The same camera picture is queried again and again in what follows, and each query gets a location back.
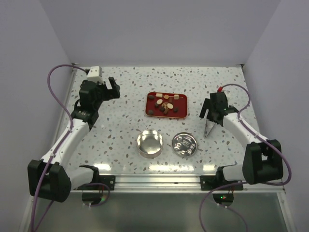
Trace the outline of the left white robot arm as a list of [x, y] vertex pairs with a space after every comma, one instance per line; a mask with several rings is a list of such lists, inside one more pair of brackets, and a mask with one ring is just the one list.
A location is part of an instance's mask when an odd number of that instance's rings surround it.
[[105, 83], [84, 80], [79, 99], [74, 104], [70, 121], [53, 147], [40, 160], [28, 164], [28, 183], [31, 196], [64, 202], [70, 191], [81, 186], [94, 190], [99, 187], [98, 168], [81, 165], [72, 172], [66, 167], [79, 143], [91, 131], [104, 101], [120, 98], [120, 87], [109, 77], [111, 88]]

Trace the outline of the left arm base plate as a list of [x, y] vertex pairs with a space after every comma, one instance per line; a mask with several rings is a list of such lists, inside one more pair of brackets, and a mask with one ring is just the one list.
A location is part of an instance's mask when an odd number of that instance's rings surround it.
[[116, 183], [116, 176], [115, 175], [100, 175], [99, 182], [103, 183], [105, 186], [103, 187], [104, 190], [113, 191]]

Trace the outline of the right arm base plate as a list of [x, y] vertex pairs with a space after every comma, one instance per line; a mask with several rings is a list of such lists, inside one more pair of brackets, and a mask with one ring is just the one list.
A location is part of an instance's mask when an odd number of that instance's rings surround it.
[[[219, 180], [214, 175], [201, 175], [199, 179], [200, 179], [200, 188], [202, 191], [210, 191], [221, 186], [237, 183], [237, 181]], [[222, 190], [243, 190], [243, 185], [240, 184], [237, 186], [229, 186], [223, 188]]]

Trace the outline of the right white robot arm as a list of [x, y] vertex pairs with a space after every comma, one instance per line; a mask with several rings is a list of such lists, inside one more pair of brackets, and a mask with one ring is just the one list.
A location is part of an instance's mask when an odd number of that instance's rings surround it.
[[239, 110], [228, 104], [224, 92], [210, 94], [203, 102], [199, 117], [228, 130], [245, 150], [242, 164], [217, 169], [214, 179], [217, 188], [224, 190], [239, 181], [254, 185], [283, 177], [280, 142], [260, 135], [242, 119]]

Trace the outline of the metal tongs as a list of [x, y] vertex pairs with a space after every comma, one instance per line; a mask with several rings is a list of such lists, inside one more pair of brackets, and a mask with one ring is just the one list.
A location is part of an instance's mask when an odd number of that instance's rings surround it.
[[215, 125], [216, 125], [215, 122], [212, 122], [206, 119], [205, 129], [204, 129], [204, 138], [207, 138], [209, 136], [210, 132], [212, 131]]

